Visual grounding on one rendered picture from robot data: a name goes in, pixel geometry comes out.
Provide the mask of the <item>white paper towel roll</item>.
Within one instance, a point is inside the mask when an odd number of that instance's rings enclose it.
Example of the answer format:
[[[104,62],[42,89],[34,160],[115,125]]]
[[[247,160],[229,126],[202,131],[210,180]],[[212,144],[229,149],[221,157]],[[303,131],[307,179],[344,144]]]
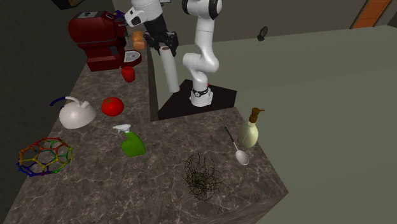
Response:
[[[176,93],[180,90],[178,82],[178,74],[176,70],[176,63],[171,49],[168,46],[160,47],[160,57],[162,60],[165,79],[170,93]]]

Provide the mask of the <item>orange bread loaf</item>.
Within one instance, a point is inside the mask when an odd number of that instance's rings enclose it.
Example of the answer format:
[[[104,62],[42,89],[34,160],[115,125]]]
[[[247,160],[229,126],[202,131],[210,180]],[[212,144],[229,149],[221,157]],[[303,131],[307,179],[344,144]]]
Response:
[[[132,33],[132,40],[135,50],[144,50],[146,48],[146,42],[141,31],[134,31]]]

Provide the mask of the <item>red cup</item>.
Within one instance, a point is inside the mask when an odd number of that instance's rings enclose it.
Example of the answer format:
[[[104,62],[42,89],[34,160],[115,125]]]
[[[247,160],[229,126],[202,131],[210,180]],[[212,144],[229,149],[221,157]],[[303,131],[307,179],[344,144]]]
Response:
[[[136,73],[133,67],[125,66],[121,69],[123,79],[127,83],[132,83],[136,78]]]

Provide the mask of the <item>red coffee machine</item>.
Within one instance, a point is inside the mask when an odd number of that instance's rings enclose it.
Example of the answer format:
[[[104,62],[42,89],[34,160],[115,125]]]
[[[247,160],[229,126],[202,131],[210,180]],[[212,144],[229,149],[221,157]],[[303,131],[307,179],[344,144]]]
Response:
[[[87,55],[92,72],[134,67],[142,55],[125,50],[128,32],[126,23],[107,11],[86,11],[77,14],[68,25],[70,37]]]

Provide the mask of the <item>black robot stand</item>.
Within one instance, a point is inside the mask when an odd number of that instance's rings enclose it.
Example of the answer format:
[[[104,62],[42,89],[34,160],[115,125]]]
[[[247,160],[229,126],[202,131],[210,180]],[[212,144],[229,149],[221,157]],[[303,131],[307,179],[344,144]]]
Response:
[[[158,119],[165,120],[234,107],[237,95],[236,90],[214,85],[209,85],[209,88],[214,93],[212,104],[204,107],[196,107],[189,99],[192,90],[192,80],[184,80],[180,85],[180,91],[173,93],[159,109],[157,113]]]

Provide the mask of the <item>red tomato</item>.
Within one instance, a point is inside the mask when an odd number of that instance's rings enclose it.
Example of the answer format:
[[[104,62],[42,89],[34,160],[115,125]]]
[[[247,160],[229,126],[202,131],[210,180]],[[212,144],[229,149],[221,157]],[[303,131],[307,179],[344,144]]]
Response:
[[[108,97],[103,100],[101,110],[107,116],[118,116],[124,110],[124,103],[117,97]]]

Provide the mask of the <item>green spray bottle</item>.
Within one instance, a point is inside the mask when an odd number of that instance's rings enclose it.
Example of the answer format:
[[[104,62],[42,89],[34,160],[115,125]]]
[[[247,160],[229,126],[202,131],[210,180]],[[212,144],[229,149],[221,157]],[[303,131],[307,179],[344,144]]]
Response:
[[[121,144],[123,152],[128,157],[141,156],[146,153],[146,148],[143,140],[134,132],[130,130],[131,124],[115,125],[113,129],[118,132],[123,132],[126,136],[126,140]]]

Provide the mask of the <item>pale soap dispenser brown pump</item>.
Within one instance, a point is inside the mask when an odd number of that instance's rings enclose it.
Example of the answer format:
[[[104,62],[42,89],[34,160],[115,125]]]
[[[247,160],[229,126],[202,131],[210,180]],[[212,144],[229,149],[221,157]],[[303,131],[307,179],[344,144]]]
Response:
[[[246,148],[253,147],[257,143],[259,132],[256,121],[261,111],[264,111],[264,109],[252,108],[249,119],[241,125],[239,141]]]

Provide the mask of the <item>orange door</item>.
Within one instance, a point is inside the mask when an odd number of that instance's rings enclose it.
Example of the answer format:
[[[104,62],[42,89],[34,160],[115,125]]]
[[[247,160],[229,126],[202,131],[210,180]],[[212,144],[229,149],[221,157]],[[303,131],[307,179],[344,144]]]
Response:
[[[394,0],[366,0],[350,29],[374,27]]]

